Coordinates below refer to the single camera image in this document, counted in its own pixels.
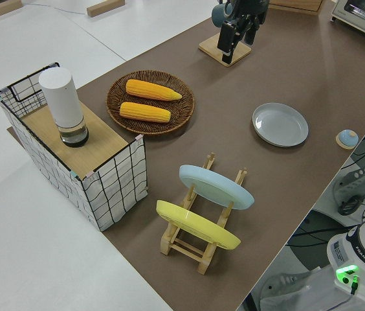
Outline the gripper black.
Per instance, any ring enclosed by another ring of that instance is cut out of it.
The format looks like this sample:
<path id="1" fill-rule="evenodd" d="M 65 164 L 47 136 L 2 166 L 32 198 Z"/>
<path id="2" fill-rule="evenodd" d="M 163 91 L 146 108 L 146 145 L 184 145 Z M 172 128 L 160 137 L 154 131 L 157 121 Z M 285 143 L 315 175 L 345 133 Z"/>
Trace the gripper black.
<path id="1" fill-rule="evenodd" d="M 258 20 L 259 23 L 265 22 L 268 7 L 268 0 L 237 0 L 233 2 L 234 18 L 241 16 L 257 17 L 250 22 L 245 33 L 244 42 L 247 45 L 254 43 L 258 31 Z M 224 21 L 221 26 L 218 49 L 223 53 L 222 61 L 225 64 L 231 64 L 236 45 L 242 39 L 243 31 L 241 26 L 242 22 L 238 19 Z"/>

